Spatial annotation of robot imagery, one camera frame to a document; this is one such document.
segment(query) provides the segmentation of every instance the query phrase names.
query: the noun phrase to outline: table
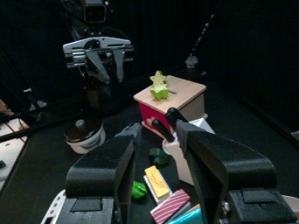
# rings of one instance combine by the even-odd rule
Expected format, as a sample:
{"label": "table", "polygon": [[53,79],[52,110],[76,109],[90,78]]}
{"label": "table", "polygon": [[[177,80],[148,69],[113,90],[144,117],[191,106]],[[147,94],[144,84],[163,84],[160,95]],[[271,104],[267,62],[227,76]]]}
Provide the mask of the table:
{"label": "table", "polygon": [[[184,76],[185,71],[175,75]],[[299,150],[264,124],[248,109],[220,88],[211,78],[201,80],[207,86],[204,92],[207,122],[213,131],[260,152],[273,163],[277,176],[277,189],[283,195],[299,197]],[[129,124],[140,123],[141,115],[135,102],[122,110],[102,118],[106,139]],[[30,135],[17,158],[9,178],[0,195],[0,220],[2,223],[40,223],[56,194],[64,189],[66,172],[80,158],[64,142],[65,122]],[[143,181],[144,169],[151,165],[148,151],[161,147],[163,139],[148,129],[141,130],[140,155],[136,161],[135,180]],[[159,167],[163,177],[172,188],[183,188],[195,197],[192,186],[177,179],[175,162]],[[153,223],[149,210],[155,201],[145,198],[132,201],[131,223]]]}

